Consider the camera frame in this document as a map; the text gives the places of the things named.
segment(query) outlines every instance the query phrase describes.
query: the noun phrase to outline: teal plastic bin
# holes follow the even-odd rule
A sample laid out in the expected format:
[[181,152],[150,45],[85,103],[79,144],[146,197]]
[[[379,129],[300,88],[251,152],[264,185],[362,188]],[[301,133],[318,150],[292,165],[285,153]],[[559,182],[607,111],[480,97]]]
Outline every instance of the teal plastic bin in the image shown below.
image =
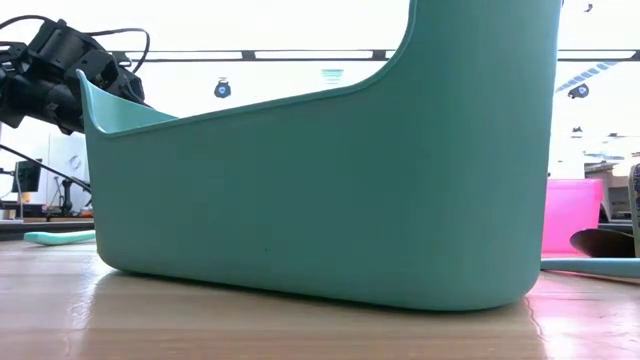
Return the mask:
[[414,0],[372,78],[183,119],[81,76],[100,256],[413,309],[517,301],[540,268],[559,12]]

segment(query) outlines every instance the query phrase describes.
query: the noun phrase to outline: teal plastic strip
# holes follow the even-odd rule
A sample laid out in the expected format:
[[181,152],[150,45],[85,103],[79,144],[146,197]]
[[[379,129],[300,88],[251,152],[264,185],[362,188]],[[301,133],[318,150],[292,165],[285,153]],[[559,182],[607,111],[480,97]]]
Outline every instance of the teal plastic strip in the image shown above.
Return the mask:
[[30,232],[24,234],[24,240],[30,243],[55,246],[68,245],[79,242],[94,240],[96,238],[95,230],[77,231],[70,233],[48,233],[48,232]]
[[540,269],[638,279],[640,259],[543,259]]

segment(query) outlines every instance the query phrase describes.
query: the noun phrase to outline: desk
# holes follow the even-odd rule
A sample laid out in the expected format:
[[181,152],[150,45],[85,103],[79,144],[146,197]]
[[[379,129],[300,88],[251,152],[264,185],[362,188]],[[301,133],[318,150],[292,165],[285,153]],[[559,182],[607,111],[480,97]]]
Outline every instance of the desk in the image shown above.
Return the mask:
[[93,223],[92,217],[51,217],[49,219],[45,217],[37,217],[37,218],[24,218],[25,223],[46,223],[46,222],[55,222],[55,223]]
[[402,311],[134,277],[94,244],[0,243],[3,359],[634,359],[640,285],[542,274],[527,299]]

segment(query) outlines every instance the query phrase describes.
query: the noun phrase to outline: computer monitor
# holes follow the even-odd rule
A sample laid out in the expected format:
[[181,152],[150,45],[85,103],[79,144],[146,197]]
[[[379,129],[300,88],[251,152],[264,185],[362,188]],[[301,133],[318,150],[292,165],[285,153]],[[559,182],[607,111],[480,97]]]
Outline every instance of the computer monitor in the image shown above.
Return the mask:
[[18,182],[20,181],[20,191],[38,192],[40,187],[40,166],[30,161],[18,161],[16,163],[16,175],[13,177],[13,187],[11,192],[18,192]]

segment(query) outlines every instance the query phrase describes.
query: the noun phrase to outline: pink bin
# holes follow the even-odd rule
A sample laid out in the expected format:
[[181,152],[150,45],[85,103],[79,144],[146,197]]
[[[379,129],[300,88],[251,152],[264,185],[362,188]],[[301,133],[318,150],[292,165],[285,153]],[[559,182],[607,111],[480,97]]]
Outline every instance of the pink bin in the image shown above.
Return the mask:
[[598,227],[602,191],[600,179],[548,180],[543,253],[578,253],[569,239],[580,230]]

